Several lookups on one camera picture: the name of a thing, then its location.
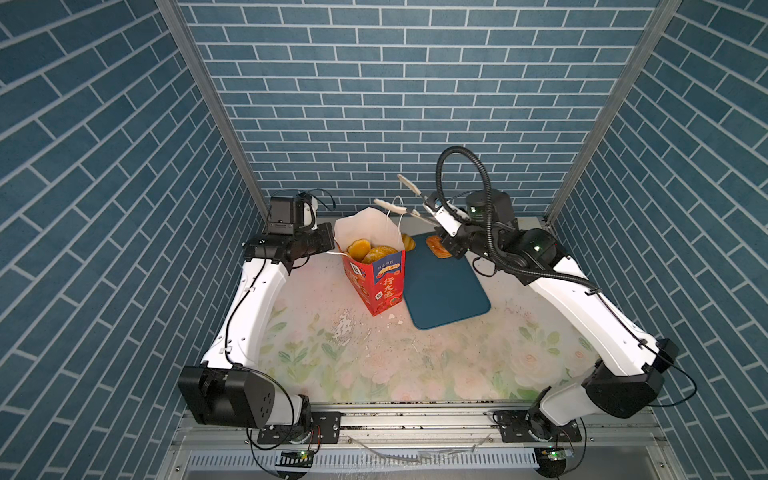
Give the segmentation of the small striped pumpkin bun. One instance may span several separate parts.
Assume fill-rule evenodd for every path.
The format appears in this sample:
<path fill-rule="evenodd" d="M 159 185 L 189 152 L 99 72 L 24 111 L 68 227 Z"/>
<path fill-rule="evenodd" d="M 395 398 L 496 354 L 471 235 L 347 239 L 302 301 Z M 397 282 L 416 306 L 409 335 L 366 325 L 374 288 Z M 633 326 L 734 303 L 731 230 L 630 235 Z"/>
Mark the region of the small striped pumpkin bun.
<path fill-rule="evenodd" d="M 358 239 L 352 242 L 346 253 L 356 262 L 363 262 L 364 258 L 372 250 L 372 246 L 367 239 Z"/>

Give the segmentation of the steel tongs with white tips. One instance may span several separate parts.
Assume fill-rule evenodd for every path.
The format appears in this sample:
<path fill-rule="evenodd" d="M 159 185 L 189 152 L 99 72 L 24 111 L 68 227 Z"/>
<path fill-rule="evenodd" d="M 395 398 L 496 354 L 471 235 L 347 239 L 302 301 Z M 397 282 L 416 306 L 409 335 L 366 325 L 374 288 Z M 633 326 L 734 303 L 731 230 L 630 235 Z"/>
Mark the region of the steel tongs with white tips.
<path fill-rule="evenodd" d="M 425 201 L 428 197 L 416 186 L 414 182 L 409 180 L 402 174 L 397 175 L 399 183 L 410 191 L 415 199 L 421 202 L 421 205 L 425 205 Z M 406 202 L 406 199 L 402 195 L 395 196 L 391 201 L 375 199 L 374 205 L 383 208 L 387 213 L 393 213 L 399 216 L 410 216 L 417 220 L 420 220 L 432 227 L 439 227 L 440 224 L 434 219 L 433 214 L 429 209 L 426 210 L 426 214 L 423 215 L 416 205 L 410 205 Z"/>

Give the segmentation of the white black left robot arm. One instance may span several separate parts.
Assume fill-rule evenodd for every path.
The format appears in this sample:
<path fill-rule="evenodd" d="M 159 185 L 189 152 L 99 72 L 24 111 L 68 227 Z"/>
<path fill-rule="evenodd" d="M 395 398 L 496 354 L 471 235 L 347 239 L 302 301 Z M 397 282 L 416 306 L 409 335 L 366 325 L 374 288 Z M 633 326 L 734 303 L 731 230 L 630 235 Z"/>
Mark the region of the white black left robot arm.
<path fill-rule="evenodd" d="M 309 192 L 270 201 L 266 230 L 243 245 L 236 293 L 198 365 L 182 369 L 178 388 L 197 423 L 288 437 L 310 429 L 308 398 L 291 394 L 258 366 L 274 304 L 296 262 L 333 249 L 333 229 L 317 220 Z"/>

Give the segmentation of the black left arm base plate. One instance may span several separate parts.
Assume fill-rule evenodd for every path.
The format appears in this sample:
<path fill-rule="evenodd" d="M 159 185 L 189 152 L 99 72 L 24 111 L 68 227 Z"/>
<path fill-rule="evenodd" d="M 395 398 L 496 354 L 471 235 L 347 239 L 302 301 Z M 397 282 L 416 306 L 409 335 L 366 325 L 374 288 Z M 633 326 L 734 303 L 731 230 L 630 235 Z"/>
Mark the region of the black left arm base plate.
<path fill-rule="evenodd" d="M 312 412 L 302 415 L 298 425 L 269 426 L 258 431 L 256 442 L 260 446 L 306 444 L 313 435 L 315 444 L 337 444 L 341 430 L 342 414 L 339 411 Z"/>

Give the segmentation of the sesame covered golden bun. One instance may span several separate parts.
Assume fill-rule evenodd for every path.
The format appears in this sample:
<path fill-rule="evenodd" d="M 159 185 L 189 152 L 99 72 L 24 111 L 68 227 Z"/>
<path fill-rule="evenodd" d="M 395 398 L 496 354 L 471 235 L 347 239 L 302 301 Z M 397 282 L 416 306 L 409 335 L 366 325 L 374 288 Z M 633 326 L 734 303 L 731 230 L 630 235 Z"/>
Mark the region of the sesame covered golden bun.
<path fill-rule="evenodd" d="M 361 260 L 363 264 L 373 264 L 389 255 L 399 253 L 399 250 L 389 246 L 377 246 L 371 248 Z"/>

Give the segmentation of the reddish brown flaky pastry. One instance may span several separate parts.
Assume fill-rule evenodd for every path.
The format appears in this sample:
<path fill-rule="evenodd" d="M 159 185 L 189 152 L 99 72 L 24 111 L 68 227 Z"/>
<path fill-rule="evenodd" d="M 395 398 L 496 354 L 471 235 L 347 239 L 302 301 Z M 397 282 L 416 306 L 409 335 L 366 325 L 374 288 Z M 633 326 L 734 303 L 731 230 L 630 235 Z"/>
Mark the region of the reddish brown flaky pastry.
<path fill-rule="evenodd" d="M 452 254 L 442 245 L 441 239 L 437 235 L 428 236 L 426 245 L 433 255 L 439 259 L 448 259 Z"/>

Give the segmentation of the small round striped bun back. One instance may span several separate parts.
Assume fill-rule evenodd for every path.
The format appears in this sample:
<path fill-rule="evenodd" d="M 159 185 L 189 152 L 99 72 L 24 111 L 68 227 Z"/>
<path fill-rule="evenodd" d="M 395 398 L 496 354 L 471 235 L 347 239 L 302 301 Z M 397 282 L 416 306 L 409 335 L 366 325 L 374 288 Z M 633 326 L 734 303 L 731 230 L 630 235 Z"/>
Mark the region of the small round striped bun back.
<path fill-rule="evenodd" d="M 406 252 L 410 252 L 410 251 L 415 249 L 416 243 L 415 243 L 415 240 L 411 236 L 409 236 L 407 234 L 402 234 L 401 238 L 402 238 L 404 250 Z"/>

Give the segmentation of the red white paper bag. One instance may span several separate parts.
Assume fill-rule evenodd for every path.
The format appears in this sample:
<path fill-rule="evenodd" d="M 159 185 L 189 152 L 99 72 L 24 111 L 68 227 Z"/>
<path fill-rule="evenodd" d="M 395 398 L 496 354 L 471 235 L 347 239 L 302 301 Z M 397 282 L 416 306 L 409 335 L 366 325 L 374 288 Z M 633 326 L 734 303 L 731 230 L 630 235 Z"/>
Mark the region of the red white paper bag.
<path fill-rule="evenodd" d="M 399 224 L 393 221 L 392 215 L 368 207 L 336 221 L 333 234 L 344 273 L 370 314 L 379 315 L 399 304 L 404 294 L 406 251 Z M 356 262 L 346 251 L 358 239 L 369 240 L 372 248 L 389 246 L 399 253 L 373 264 Z"/>

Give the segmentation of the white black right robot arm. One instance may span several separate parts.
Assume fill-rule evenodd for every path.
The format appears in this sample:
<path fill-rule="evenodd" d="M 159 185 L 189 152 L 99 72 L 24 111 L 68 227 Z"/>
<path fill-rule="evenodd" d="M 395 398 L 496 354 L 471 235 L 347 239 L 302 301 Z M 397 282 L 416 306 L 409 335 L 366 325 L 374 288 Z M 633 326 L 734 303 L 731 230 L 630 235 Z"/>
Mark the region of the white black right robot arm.
<path fill-rule="evenodd" d="M 674 365 L 677 345 L 629 320 L 584 277 L 552 234 L 519 229 L 498 192 L 491 193 L 481 211 L 490 216 L 489 225 L 441 202 L 434 215 L 444 248 L 457 258 L 471 251 L 516 277 L 563 314 L 598 355 L 591 371 L 537 396 L 526 417 L 530 429 L 547 439 L 581 417 L 605 413 L 627 419 L 650 406 Z"/>

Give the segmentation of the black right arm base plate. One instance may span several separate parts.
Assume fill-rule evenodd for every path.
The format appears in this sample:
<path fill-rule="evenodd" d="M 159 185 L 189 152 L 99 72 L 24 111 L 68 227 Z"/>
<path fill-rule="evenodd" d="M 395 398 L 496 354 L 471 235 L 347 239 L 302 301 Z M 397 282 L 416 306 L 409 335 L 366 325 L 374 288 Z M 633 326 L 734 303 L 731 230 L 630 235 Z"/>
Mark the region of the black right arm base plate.
<path fill-rule="evenodd" d="M 577 443 L 583 440 L 582 431 L 576 421 L 557 426 L 544 416 L 531 414 L 527 410 L 495 410 L 489 417 L 499 430 L 504 443 Z"/>

